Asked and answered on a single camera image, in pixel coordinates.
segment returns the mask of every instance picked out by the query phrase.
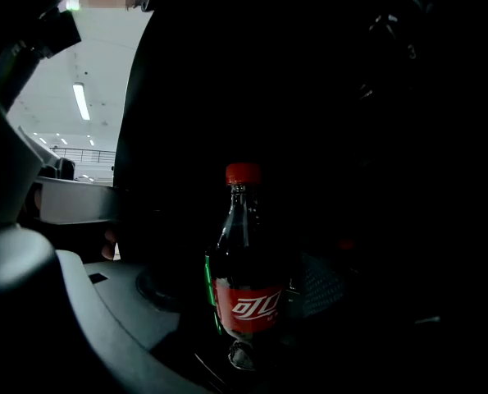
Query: fluorescent light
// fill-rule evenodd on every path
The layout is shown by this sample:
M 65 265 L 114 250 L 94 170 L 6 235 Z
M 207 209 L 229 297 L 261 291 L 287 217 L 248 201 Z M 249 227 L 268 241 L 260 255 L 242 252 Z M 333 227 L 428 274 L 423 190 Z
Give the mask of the fluorescent light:
M 78 108 L 80 109 L 81 117 L 89 121 L 90 115 L 89 110 L 87 109 L 87 103 L 85 102 L 85 93 L 83 91 L 83 83 L 74 83 L 72 85 L 74 89 L 74 95 L 76 96 L 76 102 L 78 103 Z
M 66 9 L 67 10 L 79 10 L 80 9 L 80 1 L 79 0 L 67 0 L 66 1 Z

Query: logo on bottle label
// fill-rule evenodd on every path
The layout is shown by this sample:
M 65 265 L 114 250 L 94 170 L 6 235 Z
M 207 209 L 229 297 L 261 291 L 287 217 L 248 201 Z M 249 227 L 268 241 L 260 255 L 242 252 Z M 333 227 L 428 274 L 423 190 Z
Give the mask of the logo on bottle label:
M 261 332 L 275 324 L 282 286 L 243 291 L 213 280 L 212 288 L 218 316 L 225 328 L 237 332 Z

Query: red label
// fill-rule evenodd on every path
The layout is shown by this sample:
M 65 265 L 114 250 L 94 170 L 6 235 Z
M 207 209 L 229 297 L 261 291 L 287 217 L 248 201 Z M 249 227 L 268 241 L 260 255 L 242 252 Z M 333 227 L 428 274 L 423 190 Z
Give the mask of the red label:
M 244 333 L 262 332 L 276 323 L 283 286 L 241 291 L 213 279 L 212 289 L 225 328 Z

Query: green object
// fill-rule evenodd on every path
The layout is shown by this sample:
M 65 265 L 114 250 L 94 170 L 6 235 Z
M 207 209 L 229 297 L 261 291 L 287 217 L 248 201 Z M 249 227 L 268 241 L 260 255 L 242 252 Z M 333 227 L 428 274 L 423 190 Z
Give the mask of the green object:
M 217 327 L 217 332 L 219 335 L 221 335 L 221 325 L 220 325 L 220 320 L 218 319 L 218 314 L 217 314 L 217 303 L 214 300 L 214 290 L 212 289 L 212 278 L 211 278 L 211 268 L 209 265 L 209 256 L 205 256 L 205 264 L 203 266 L 203 277 L 205 280 L 205 290 L 207 292 L 208 296 L 208 302 L 211 304 L 215 309 L 214 309 L 214 323 L 215 326 Z

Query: metal railing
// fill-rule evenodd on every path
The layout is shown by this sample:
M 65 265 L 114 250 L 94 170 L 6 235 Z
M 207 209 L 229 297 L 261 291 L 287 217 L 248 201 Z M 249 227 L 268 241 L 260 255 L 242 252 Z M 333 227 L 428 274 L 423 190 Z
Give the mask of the metal railing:
M 108 152 L 105 150 L 52 148 L 52 151 L 58 156 L 70 159 L 76 163 L 114 164 L 114 158 L 116 157 L 116 152 Z

